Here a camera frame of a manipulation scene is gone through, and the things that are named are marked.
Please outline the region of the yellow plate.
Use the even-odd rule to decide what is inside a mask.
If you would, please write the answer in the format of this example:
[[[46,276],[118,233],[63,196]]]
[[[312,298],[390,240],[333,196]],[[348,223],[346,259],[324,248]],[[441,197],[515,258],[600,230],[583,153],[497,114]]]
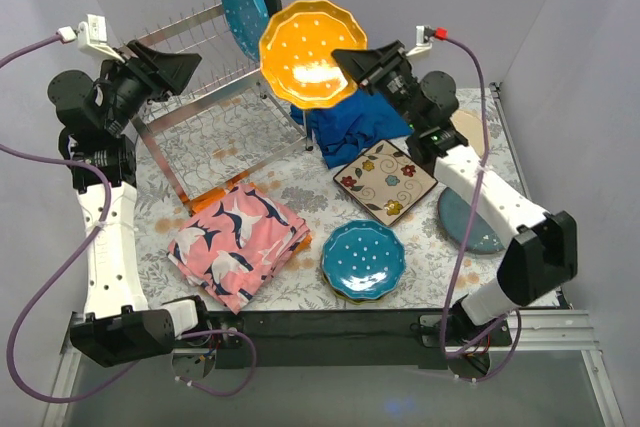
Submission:
[[[259,42],[260,70],[277,97],[301,110],[331,109],[357,90],[332,52],[367,47],[350,11],[329,0],[296,0],[269,20]]]

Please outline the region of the cream round plate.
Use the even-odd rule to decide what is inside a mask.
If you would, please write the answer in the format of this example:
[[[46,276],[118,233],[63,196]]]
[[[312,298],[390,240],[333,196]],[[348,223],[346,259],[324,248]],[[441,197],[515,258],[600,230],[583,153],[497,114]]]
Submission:
[[[456,130],[463,135],[475,153],[482,157],[485,153],[484,131],[481,118],[477,115],[457,110],[451,117]]]

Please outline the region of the square floral plate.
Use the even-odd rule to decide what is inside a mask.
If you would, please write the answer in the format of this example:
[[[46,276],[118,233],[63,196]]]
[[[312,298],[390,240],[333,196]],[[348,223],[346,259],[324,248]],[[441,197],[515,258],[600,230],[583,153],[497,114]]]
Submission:
[[[333,180],[386,227],[397,223],[437,185],[431,175],[388,140],[366,149]]]

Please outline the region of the dark teal round plate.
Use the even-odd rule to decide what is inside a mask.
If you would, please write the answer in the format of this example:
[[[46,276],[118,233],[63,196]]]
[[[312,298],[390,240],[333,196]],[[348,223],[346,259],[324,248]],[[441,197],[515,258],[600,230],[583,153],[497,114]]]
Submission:
[[[470,216],[470,206],[452,189],[446,188],[437,204],[438,219],[447,236],[456,244],[464,239]],[[466,243],[466,251],[474,254],[496,254],[504,250],[499,237],[477,214]]]

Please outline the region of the blue polka dot plate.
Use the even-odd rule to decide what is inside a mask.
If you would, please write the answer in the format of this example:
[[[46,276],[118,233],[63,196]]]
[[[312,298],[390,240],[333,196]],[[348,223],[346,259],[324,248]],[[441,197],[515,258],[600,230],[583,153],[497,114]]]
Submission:
[[[350,221],[324,243],[321,270],[329,286],[347,300],[376,301],[398,286],[406,270],[404,246],[376,221]]]

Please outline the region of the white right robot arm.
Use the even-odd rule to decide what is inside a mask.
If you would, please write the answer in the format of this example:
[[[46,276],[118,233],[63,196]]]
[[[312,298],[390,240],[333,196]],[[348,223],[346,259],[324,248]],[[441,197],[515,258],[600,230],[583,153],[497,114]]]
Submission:
[[[373,50],[335,49],[331,56],[361,90],[381,94],[412,126],[410,157],[465,200],[506,249],[494,279],[454,303],[446,316],[460,342],[479,342],[489,322],[576,277],[575,219],[531,202],[486,166],[453,124],[459,102],[449,74],[432,71],[417,79],[399,41]]]

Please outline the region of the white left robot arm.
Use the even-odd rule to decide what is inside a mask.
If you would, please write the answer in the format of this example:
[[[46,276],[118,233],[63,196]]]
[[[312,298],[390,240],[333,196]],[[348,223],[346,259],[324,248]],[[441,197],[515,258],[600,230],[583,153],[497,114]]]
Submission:
[[[124,129],[150,102],[182,93],[202,58],[153,50],[138,41],[130,56],[102,62],[91,79],[67,70],[47,95],[64,128],[59,150],[72,161],[72,185],[92,241],[87,249],[88,290],[72,345],[103,367],[169,354],[176,338],[193,347],[213,333],[199,296],[152,309],[139,279],[134,233],[137,200],[134,142]]]

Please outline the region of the steel dish rack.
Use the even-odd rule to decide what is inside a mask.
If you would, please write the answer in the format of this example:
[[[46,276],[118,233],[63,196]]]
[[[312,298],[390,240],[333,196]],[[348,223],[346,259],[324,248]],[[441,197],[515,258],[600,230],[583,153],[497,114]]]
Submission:
[[[259,64],[236,44],[221,5],[180,15],[138,40],[157,51],[202,57],[182,94],[149,104],[133,120],[145,152],[180,201],[312,150],[310,127],[291,118]]]

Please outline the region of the blue cloth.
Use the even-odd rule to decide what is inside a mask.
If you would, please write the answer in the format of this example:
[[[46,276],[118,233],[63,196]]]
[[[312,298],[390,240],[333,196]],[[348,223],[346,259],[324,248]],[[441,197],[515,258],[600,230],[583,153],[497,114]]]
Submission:
[[[292,119],[311,127],[329,169],[353,162],[363,149],[381,140],[406,137],[410,126],[380,94],[358,90],[331,109],[301,110],[291,105]]]

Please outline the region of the floral tablecloth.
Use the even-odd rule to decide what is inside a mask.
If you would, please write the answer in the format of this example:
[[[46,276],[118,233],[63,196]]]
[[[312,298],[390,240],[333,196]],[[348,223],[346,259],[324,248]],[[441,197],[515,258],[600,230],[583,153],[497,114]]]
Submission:
[[[402,139],[380,142],[347,167],[328,168],[319,149],[307,150],[301,129],[281,101],[255,89],[138,144],[135,235],[138,272],[151,306],[196,289],[168,259],[168,247],[188,217],[169,179],[155,161],[162,154],[190,196],[235,175],[302,217],[311,233],[251,303],[254,310],[337,310],[349,302],[332,291],[321,272],[322,248],[339,227],[376,220],[390,227],[405,249],[406,269],[382,309],[438,308],[487,283],[504,255],[482,221],[474,224],[468,250],[458,251],[466,222],[447,202],[445,189],[406,155]]]

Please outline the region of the orange cloth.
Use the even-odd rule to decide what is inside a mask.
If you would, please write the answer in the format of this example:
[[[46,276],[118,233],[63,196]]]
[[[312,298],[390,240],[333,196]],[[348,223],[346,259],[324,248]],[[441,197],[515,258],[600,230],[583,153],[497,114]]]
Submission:
[[[234,187],[240,184],[247,184],[252,188],[261,190],[262,192],[267,192],[269,190],[269,187],[263,189],[254,182],[246,181],[247,178],[247,173],[241,173],[234,176],[231,180],[225,181],[221,187],[215,187],[196,198],[188,199],[186,196],[181,196],[180,199],[189,214],[195,215],[213,202],[221,200],[226,194],[230,193]]]

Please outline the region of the pink patterned cloth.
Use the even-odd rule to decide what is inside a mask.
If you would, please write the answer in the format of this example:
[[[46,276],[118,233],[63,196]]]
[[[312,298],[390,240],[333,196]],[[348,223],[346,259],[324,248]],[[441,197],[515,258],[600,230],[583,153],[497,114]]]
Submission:
[[[254,184],[196,213],[168,246],[186,280],[237,314],[311,241],[306,221]]]

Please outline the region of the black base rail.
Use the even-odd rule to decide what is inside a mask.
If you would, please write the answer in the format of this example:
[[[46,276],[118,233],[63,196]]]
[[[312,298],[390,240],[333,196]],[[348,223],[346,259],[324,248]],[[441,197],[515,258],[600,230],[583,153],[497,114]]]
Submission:
[[[209,326],[235,328],[257,349],[258,367],[412,366],[446,370],[437,335],[436,309],[250,311],[234,316],[209,311]],[[249,367],[241,339],[181,341],[171,357],[175,375],[202,379],[218,369]]]

